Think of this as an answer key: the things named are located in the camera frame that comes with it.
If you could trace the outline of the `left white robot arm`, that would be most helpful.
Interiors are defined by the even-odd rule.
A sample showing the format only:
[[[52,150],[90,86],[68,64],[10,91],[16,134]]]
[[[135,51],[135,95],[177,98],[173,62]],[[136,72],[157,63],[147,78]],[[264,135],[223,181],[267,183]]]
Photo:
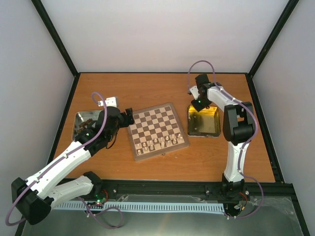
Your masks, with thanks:
[[[132,108],[120,112],[112,106],[102,110],[97,120],[84,122],[81,131],[63,153],[26,180],[19,177],[12,182],[14,207],[29,224],[35,225],[64,202],[81,196],[99,197],[102,194],[102,181],[92,171],[64,184],[61,181],[101,149],[111,148],[119,129],[132,124]]]

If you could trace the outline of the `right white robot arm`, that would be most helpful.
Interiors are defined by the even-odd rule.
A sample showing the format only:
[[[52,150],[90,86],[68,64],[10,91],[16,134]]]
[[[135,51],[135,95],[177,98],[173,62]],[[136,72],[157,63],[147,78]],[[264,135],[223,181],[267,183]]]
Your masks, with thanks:
[[[220,194],[227,200],[239,196],[244,189],[244,163],[247,148],[256,135],[257,121],[250,102],[242,102],[229,94],[222,85],[211,83],[207,74],[195,78],[189,89],[192,106],[200,112],[211,103],[223,111],[223,136],[228,142],[226,168],[222,174]]]

